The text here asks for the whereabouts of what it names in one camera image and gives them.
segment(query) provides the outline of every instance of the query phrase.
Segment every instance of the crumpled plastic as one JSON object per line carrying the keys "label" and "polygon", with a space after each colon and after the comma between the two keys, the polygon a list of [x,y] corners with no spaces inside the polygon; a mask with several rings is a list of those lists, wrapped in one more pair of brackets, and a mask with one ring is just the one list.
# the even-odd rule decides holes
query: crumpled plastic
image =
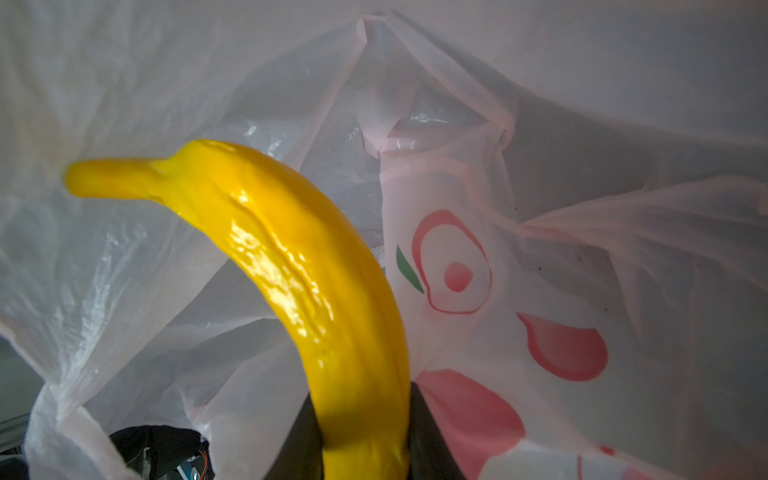
{"label": "crumpled plastic", "polygon": [[62,188],[198,137],[352,221],[467,478],[766,474],[764,8],[175,3],[0,6],[0,334],[45,381],[32,478],[136,478],[108,435],[146,424],[261,478],[300,409],[290,339],[202,233]]}

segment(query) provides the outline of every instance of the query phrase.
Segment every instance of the white plastic bag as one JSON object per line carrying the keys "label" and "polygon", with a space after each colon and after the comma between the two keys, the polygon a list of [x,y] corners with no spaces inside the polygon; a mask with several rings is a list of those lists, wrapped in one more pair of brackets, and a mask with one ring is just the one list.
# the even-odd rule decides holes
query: white plastic bag
{"label": "white plastic bag", "polygon": [[715,15],[751,40],[748,5],[460,3],[0,7],[0,333],[46,382],[32,478],[135,478],[107,435],[143,424],[261,478],[298,412],[296,350],[204,235],[61,189],[71,161],[196,137],[288,163],[359,229],[471,480],[765,473],[768,134],[736,86],[766,75],[662,53],[704,55]]}

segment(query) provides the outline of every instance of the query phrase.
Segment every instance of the banana peel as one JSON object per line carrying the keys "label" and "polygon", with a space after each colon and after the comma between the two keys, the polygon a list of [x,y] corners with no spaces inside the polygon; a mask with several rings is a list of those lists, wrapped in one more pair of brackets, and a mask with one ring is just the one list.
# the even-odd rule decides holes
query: banana peel
{"label": "banana peel", "polygon": [[327,480],[408,475],[409,365],[395,298],[352,224],[306,178],[248,147],[197,140],[168,159],[65,175],[79,197],[152,200],[259,287],[301,355]]}

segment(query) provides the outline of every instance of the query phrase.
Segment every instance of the plastic bag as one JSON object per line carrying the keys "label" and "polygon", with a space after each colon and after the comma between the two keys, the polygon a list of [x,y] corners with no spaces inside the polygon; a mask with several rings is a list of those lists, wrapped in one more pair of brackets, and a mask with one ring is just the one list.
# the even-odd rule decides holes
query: plastic bag
{"label": "plastic bag", "polygon": [[[61,189],[75,159],[196,137],[290,164],[359,229],[467,478],[760,478],[768,135],[740,91],[765,72],[685,48],[715,14],[750,43],[748,5],[298,3],[0,7],[0,333],[45,380],[32,478],[135,478],[108,435],[144,424],[262,478],[300,409],[296,350],[209,240]],[[718,76],[670,71],[671,38]]]}

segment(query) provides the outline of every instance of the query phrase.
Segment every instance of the white surface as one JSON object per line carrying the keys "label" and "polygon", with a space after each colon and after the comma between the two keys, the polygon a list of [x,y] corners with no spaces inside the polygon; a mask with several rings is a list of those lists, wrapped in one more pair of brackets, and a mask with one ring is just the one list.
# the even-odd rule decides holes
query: white surface
{"label": "white surface", "polygon": [[[402,15],[359,20],[391,6]],[[531,443],[567,456],[610,442],[691,478],[759,445],[764,15],[751,2],[0,4],[0,333],[46,381],[33,478],[134,478],[106,435],[145,423],[196,428],[217,476],[259,478],[300,407],[295,349],[205,236],[154,205],[61,189],[79,158],[203,136],[299,169],[384,246],[414,373],[452,365],[539,405]],[[509,270],[485,310],[442,330],[419,323],[392,265],[429,202],[463,209]],[[539,375],[506,321],[523,309],[601,329],[610,375],[584,388]]]}

